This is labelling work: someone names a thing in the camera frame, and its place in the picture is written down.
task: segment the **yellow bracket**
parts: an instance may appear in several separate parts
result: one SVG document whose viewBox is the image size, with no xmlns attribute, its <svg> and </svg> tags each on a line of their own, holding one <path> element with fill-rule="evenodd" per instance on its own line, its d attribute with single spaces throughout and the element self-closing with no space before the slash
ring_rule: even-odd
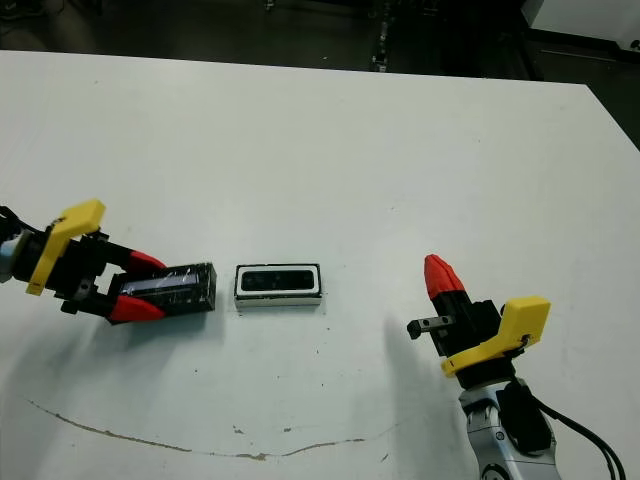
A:
<svg viewBox="0 0 640 480">
<path fill-rule="evenodd" d="M 447 377 L 453 377 L 463 368 L 538 343 L 550 309 L 551 303 L 542 297 L 512 298 L 504 307 L 497 335 L 450 356 L 442 362 L 442 370 Z"/>
<path fill-rule="evenodd" d="M 95 232 L 100 228 L 100 220 L 105 206 L 93 199 L 75 207 L 67 208 L 51 229 L 40 260 L 29 280 L 27 293 L 40 295 L 58 258 L 64 255 L 69 240 L 78 235 Z"/>
</svg>

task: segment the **white table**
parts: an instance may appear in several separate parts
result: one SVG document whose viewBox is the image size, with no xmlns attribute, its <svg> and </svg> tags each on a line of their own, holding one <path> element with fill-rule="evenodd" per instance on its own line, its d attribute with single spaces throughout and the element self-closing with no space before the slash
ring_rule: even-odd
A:
<svg viewBox="0 0 640 480">
<path fill-rule="evenodd" d="M 218 272 L 206 318 L 119 327 L 2 285 L 3 479 L 475 478 L 405 331 L 431 252 L 553 302 L 519 375 L 640 475 L 640 153 L 586 87 L 1 52 L 0 126 L 24 220 L 97 197 L 112 241 Z M 318 310 L 238 314 L 237 264 L 300 261 Z M 564 478 L 607 475 L 554 429 Z"/>
</svg>

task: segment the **dark floor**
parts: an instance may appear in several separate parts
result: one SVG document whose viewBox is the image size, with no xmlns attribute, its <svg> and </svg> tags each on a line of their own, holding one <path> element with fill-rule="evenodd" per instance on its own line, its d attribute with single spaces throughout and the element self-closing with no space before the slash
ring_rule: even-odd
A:
<svg viewBox="0 0 640 480">
<path fill-rule="evenodd" d="M 270 13 L 262 0 L 105 0 L 100 16 L 85 1 L 45 0 L 46 18 L 0 23 L 0 48 L 369 70 L 382 18 L 380 8 L 307 0 L 277 0 Z M 531 78 L 511 30 L 474 36 L 473 66 L 460 69 L 445 61 L 456 26 L 405 5 L 389 31 L 389 72 Z M 640 147 L 640 64 L 557 43 L 526 48 L 545 80 L 588 84 Z"/>
</svg>

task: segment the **white rectangular object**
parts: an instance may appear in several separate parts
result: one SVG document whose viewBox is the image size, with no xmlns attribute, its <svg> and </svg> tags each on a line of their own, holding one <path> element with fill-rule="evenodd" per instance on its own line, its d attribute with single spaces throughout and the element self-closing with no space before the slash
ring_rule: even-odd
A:
<svg viewBox="0 0 640 480">
<path fill-rule="evenodd" d="M 320 267 L 315 263 L 238 265 L 237 307 L 319 305 Z"/>
</svg>

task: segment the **scratch mark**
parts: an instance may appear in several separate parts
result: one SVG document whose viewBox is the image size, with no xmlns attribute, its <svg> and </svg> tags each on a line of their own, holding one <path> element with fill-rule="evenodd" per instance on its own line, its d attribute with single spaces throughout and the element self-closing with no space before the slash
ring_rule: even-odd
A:
<svg viewBox="0 0 640 480">
<path fill-rule="evenodd" d="M 104 435 L 105 437 L 118 438 L 120 440 L 127 440 L 129 442 L 141 443 L 143 445 L 149 445 L 151 447 L 168 448 L 169 450 L 176 450 L 177 452 L 183 452 L 183 453 L 191 453 L 191 452 L 193 452 L 193 450 L 191 450 L 190 448 L 176 447 L 175 445 L 169 445 L 168 443 L 153 442 L 151 440 L 145 440 L 143 438 L 130 437 L 128 435 L 120 435 L 118 433 L 110 432 L 109 430 L 100 430 L 100 429 L 97 429 L 97 428 L 90 427 L 88 425 L 83 425 L 82 423 L 74 422 L 73 420 L 70 420 L 70 419 L 68 419 L 66 417 L 63 417 L 59 413 L 55 413 L 55 412 L 52 412 L 51 410 L 47 410 L 46 408 L 38 405 L 33 400 L 28 400 L 27 399 L 27 401 L 31 405 L 36 407 L 38 410 L 41 410 L 41 411 L 51 415 L 52 417 L 55 417 L 58 420 L 63 421 L 64 423 L 68 423 L 69 425 L 72 425 L 72 426 L 74 426 L 76 428 L 80 428 L 80 429 L 85 430 L 87 432 L 97 433 L 98 435 Z"/>
<path fill-rule="evenodd" d="M 206 456 L 209 456 L 209 457 L 242 458 L 242 459 L 252 460 L 252 461 L 256 461 L 256 462 L 264 462 L 264 461 L 267 460 L 267 458 L 291 457 L 293 455 L 297 455 L 299 453 L 307 452 L 309 450 L 314 450 L 316 448 L 333 447 L 333 446 L 337 446 L 337 445 L 344 445 L 346 443 L 361 443 L 361 442 L 377 440 L 378 438 L 382 437 L 383 435 L 385 435 L 386 433 L 388 433 L 389 431 L 393 430 L 394 428 L 400 426 L 400 424 L 403 423 L 403 422 L 395 423 L 394 425 L 391 425 L 386 430 L 378 433 L 377 435 L 369 437 L 369 438 L 349 438 L 349 439 L 346 439 L 346 440 L 339 440 L 339 441 L 335 441 L 335 442 L 314 443 L 313 445 L 308 445 L 306 447 L 298 448 L 296 450 L 292 450 L 292 451 L 286 452 L 286 453 L 262 453 L 262 452 L 260 452 L 260 453 L 255 454 L 255 455 L 251 454 L 251 453 L 218 453 L 218 452 L 198 451 L 198 450 L 193 450 L 191 448 L 184 448 L 184 447 L 178 447 L 176 445 L 170 445 L 168 443 L 154 442 L 152 440 L 145 440 L 144 438 L 131 437 L 129 435 L 121 435 L 119 433 L 114 433 L 114 432 L 111 432 L 109 430 L 100 430 L 99 428 L 90 427 L 89 425 L 84 425 L 82 423 L 79 423 L 79 422 L 76 422 L 74 420 L 71 420 L 71 419 L 69 419 L 67 417 L 63 417 L 59 413 L 52 412 L 51 410 L 48 410 L 48 409 L 44 408 L 42 405 L 38 405 L 33 400 L 30 400 L 28 398 L 25 398 L 25 400 L 27 402 L 29 402 L 31 405 L 33 405 L 35 408 L 40 410 L 41 412 L 44 412 L 47 415 L 50 415 L 50 416 L 60 420 L 61 422 L 64 422 L 64 423 L 66 423 L 68 425 L 71 425 L 73 427 L 79 428 L 81 430 L 84 430 L 84 431 L 87 431 L 87 432 L 91 432 L 91 433 L 95 433 L 95 434 L 98 434 L 98 435 L 102 435 L 102 436 L 105 436 L 105 437 L 116 438 L 118 440 L 126 440 L 128 442 L 140 443 L 142 445 L 147 445 L 147 446 L 150 446 L 150 447 L 166 448 L 168 450 L 175 450 L 176 452 L 190 453 L 190 454 L 193 454 L 193 455 L 206 455 Z M 291 431 L 291 427 L 285 428 L 284 431 L 285 432 Z M 381 460 L 381 462 L 384 461 L 387 458 L 387 456 L 388 456 L 388 454 L 385 455 L 385 457 Z"/>
<path fill-rule="evenodd" d="M 322 448 L 322 447 L 332 447 L 334 445 L 342 445 L 343 443 L 358 443 L 366 441 L 364 438 L 350 438 L 348 440 L 341 440 L 339 442 L 325 442 L 325 443 L 314 443 L 313 445 L 309 445 L 308 447 L 298 448 L 297 450 L 293 450 L 288 453 L 283 453 L 281 455 L 269 455 L 269 457 L 290 457 L 291 455 L 295 455 L 297 453 L 306 452 L 307 450 L 313 450 L 314 448 Z"/>
<path fill-rule="evenodd" d="M 235 458 L 248 458 L 249 460 L 255 460 L 257 462 L 264 462 L 267 459 L 267 456 L 271 457 L 268 453 L 259 453 L 258 455 L 251 455 L 250 453 L 238 453 L 233 455 Z"/>
</svg>

